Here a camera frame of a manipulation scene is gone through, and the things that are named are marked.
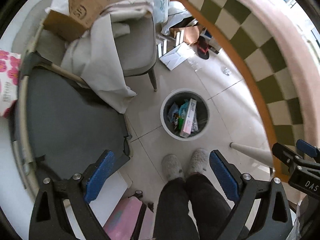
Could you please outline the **white round trash bin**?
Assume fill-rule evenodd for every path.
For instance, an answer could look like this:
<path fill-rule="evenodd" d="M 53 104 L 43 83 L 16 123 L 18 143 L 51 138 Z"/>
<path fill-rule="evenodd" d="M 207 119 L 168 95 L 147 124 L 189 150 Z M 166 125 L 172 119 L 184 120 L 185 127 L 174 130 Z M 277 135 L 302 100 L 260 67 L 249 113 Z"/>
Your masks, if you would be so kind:
<path fill-rule="evenodd" d="M 179 141 L 192 141 L 202 136 L 208 127 L 209 117 L 206 101 L 191 89 L 172 91 L 160 110 L 163 128 Z"/>

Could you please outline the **white table leg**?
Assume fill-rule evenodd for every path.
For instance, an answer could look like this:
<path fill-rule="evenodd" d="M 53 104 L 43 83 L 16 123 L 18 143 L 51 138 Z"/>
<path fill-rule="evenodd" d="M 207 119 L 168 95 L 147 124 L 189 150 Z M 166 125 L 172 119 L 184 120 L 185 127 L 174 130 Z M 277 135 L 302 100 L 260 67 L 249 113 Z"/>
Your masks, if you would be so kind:
<path fill-rule="evenodd" d="M 240 145 L 234 142 L 229 144 L 230 148 L 239 151 L 240 153 L 261 162 L 265 166 L 274 168 L 273 157 L 270 150 L 262 150 L 256 147 Z"/>

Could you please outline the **right black trouser leg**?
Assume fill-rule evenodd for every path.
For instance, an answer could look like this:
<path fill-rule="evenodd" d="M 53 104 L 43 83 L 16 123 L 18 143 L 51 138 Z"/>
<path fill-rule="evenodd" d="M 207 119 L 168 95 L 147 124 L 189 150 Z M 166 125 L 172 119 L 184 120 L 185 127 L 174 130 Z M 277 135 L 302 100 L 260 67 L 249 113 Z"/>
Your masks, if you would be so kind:
<path fill-rule="evenodd" d="M 231 212 L 230 206 L 203 174 L 189 176 L 186 189 L 200 239 L 213 239 Z"/>

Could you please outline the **black trouser leg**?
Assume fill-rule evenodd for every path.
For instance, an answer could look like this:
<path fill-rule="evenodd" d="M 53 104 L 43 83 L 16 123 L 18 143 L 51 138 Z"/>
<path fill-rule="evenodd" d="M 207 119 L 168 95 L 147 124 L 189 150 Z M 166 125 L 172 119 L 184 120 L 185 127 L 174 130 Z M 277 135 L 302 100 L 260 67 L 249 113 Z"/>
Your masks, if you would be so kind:
<path fill-rule="evenodd" d="M 203 174 L 189 176 L 186 189 L 200 239 L 213 239 L 231 212 L 230 206 Z"/>
<path fill-rule="evenodd" d="M 196 226 L 189 216 L 188 203 L 182 178 L 166 183 L 156 209 L 154 239 L 199 239 Z"/>

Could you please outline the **right grey fuzzy slipper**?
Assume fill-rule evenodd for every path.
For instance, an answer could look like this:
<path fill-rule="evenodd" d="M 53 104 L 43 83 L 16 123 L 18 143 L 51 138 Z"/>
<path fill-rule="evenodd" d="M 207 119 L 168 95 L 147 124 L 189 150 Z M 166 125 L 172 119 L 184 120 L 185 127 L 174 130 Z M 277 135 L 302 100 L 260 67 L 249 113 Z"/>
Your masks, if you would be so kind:
<path fill-rule="evenodd" d="M 187 169 L 187 177 L 190 177 L 194 174 L 204 174 L 207 170 L 209 163 L 209 153 L 204 149 L 196 149 L 189 161 L 189 166 Z"/>

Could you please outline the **grey fuzzy slipper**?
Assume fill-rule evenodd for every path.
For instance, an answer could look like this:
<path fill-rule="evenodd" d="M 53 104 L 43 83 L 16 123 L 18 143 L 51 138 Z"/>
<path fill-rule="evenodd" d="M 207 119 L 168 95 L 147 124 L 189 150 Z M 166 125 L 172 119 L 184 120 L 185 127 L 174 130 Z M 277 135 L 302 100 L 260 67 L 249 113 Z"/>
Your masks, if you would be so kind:
<path fill-rule="evenodd" d="M 209 153 L 204 149 L 196 149 L 189 161 L 189 166 L 187 169 L 187 177 L 190 177 L 194 174 L 204 174 L 207 170 L 209 163 Z"/>
<path fill-rule="evenodd" d="M 181 163 L 174 154 L 168 154 L 163 158 L 162 173 L 167 181 L 184 179 L 184 172 Z"/>

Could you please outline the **left black trouser leg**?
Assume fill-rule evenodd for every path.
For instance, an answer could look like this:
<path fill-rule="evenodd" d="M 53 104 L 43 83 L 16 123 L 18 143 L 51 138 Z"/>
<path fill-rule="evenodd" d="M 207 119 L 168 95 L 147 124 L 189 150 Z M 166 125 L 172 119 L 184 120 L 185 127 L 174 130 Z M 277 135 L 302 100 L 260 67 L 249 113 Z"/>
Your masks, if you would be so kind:
<path fill-rule="evenodd" d="M 166 183 L 156 209 L 154 239 L 199 239 L 196 226 L 189 216 L 188 203 L 182 178 Z"/>

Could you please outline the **left grey fuzzy slipper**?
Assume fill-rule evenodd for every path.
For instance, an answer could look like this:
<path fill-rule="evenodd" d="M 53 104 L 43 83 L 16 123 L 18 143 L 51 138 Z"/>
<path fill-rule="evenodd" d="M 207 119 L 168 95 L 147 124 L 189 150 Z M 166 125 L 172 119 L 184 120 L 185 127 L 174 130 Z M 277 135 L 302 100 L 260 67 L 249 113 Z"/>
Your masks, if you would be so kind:
<path fill-rule="evenodd" d="M 184 179 L 184 172 L 181 163 L 174 154 L 168 154 L 163 158 L 162 173 L 167 181 Z"/>

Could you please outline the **crumpled clear plastic wrapper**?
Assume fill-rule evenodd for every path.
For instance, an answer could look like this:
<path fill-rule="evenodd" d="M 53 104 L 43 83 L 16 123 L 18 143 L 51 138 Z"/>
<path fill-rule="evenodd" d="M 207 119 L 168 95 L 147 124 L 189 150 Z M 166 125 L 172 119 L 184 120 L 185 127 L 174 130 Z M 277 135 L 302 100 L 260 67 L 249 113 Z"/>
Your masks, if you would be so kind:
<path fill-rule="evenodd" d="M 222 72 L 223 72 L 223 74 L 225 74 L 227 76 L 230 76 L 230 74 L 231 74 L 231 70 L 229 68 L 227 68 L 227 67 L 223 68 Z"/>

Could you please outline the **pink white toothpaste box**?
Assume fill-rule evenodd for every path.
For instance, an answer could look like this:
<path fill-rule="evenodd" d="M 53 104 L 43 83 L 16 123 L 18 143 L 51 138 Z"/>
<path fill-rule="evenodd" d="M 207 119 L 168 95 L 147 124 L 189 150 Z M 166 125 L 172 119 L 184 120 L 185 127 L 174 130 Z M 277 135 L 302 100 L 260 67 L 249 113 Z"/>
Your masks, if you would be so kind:
<path fill-rule="evenodd" d="M 195 99 L 190 99 L 188 112 L 185 116 L 185 119 L 179 119 L 178 124 L 180 129 L 180 137 L 187 138 L 191 135 L 191 133 L 197 132 L 199 130 L 196 117 L 196 105 L 197 101 Z"/>

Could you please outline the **teal snack wrapper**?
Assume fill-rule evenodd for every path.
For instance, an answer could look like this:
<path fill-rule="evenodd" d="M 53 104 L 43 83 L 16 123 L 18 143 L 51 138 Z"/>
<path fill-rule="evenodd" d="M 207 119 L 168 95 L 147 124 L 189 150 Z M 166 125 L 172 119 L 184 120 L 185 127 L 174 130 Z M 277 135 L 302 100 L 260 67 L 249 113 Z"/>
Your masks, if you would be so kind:
<path fill-rule="evenodd" d="M 178 118 L 181 120 L 185 119 L 185 116 L 188 112 L 189 100 L 185 100 L 184 104 L 178 110 Z"/>

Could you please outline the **pink checkered tablecloth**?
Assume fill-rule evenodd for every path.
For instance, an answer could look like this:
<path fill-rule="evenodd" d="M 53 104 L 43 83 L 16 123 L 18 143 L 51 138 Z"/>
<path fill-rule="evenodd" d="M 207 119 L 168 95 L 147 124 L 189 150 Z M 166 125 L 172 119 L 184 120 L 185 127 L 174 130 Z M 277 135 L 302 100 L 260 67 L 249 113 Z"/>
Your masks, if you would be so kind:
<path fill-rule="evenodd" d="M 319 145 L 319 65 L 280 0 L 181 2 L 244 77 L 269 145 Z"/>

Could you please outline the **red black sandal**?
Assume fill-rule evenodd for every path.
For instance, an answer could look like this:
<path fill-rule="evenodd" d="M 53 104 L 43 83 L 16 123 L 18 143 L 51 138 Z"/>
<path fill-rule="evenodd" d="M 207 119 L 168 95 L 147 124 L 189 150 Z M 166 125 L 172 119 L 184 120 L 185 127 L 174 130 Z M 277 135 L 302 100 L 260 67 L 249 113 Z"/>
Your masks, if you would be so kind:
<path fill-rule="evenodd" d="M 202 36 L 199 36 L 197 40 L 197 54 L 200 58 L 207 60 L 209 59 L 209 46 L 206 42 L 206 39 Z"/>

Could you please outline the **white flat envelope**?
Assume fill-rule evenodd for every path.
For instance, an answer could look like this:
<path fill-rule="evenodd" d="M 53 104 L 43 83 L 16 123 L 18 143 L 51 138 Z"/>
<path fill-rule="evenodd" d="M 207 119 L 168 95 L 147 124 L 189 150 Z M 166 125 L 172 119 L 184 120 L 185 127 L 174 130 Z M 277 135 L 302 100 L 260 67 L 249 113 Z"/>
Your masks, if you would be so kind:
<path fill-rule="evenodd" d="M 194 55 L 195 51 L 183 42 L 159 59 L 168 68 L 168 70 L 172 71 Z"/>

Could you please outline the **brown paper bag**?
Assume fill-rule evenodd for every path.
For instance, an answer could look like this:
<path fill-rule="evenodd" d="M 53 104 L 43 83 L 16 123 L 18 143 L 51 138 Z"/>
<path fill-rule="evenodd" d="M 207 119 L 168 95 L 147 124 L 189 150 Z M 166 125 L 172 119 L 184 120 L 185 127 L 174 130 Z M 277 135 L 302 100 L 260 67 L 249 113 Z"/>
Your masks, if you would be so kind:
<path fill-rule="evenodd" d="M 183 42 L 186 44 L 194 44 L 198 41 L 199 36 L 203 31 L 203 26 L 195 25 L 192 27 L 184 27 L 184 28 L 170 28 L 169 30 L 174 37 L 178 32 L 184 31 Z"/>

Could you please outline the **pink flower tissue pack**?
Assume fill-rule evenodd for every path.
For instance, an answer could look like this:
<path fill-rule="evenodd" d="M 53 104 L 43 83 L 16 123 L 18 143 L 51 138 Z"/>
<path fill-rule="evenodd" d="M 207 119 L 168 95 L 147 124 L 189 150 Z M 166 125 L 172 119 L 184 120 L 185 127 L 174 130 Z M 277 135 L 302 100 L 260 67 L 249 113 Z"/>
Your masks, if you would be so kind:
<path fill-rule="evenodd" d="M 1 78 L 1 117 L 9 115 L 12 105 L 17 100 L 18 75 L 21 54 L 0 50 L 0 78 Z"/>

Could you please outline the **white draped cloth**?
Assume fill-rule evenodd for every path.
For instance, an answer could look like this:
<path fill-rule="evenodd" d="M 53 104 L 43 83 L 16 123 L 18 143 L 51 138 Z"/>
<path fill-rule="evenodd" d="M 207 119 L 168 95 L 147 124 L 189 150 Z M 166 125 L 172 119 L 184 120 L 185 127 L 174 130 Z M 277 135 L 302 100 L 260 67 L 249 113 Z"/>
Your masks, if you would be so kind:
<path fill-rule="evenodd" d="M 110 15 L 96 20 L 88 33 L 71 42 L 61 68 L 81 77 L 107 104 L 124 114 L 136 93 L 125 83 Z"/>

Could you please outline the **grey upholstered chair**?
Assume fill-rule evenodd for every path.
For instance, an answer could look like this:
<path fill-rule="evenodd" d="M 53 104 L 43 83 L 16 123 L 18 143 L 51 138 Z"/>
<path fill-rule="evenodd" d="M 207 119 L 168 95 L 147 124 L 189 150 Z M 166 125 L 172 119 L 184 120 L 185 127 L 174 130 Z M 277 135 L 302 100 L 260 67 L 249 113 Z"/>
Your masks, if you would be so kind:
<path fill-rule="evenodd" d="M 130 33 L 114 39 L 119 61 L 125 77 L 147 74 L 157 91 L 155 64 L 157 62 L 156 28 L 153 16 L 147 14 L 140 19 L 124 21 Z"/>

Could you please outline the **white plastic bag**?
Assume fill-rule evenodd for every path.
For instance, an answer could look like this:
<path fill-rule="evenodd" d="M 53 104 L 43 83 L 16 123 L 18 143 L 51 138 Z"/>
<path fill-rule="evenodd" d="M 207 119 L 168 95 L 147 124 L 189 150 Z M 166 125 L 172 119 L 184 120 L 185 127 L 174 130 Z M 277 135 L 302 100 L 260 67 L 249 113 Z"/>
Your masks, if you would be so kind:
<path fill-rule="evenodd" d="M 192 14 L 179 1 L 152 0 L 153 18 L 156 24 L 161 24 L 161 33 L 170 34 L 170 28 L 189 18 Z"/>

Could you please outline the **folded pink striped blanket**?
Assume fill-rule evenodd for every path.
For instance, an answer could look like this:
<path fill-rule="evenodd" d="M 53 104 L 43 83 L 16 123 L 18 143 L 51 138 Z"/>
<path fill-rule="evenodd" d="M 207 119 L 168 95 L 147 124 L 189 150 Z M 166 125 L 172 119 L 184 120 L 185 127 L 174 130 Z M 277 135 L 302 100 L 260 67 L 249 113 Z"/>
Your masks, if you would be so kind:
<path fill-rule="evenodd" d="M 123 0 L 108 5 L 100 14 L 101 17 L 109 15 L 111 22 L 124 22 L 138 20 L 153 15 L 153 2 L 150 0 Z"/>

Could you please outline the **brown cardboard box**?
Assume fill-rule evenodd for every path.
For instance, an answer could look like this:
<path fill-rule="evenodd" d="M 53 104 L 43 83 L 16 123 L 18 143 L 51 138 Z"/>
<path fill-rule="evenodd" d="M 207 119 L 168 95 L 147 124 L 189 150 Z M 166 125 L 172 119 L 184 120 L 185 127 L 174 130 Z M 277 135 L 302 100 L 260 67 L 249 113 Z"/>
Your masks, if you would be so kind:
<path fill-rule="evenodd" d="M 52 0 L 43 28 L 68 42 L 84 34 L 107 9 L 123 0 Z"/>

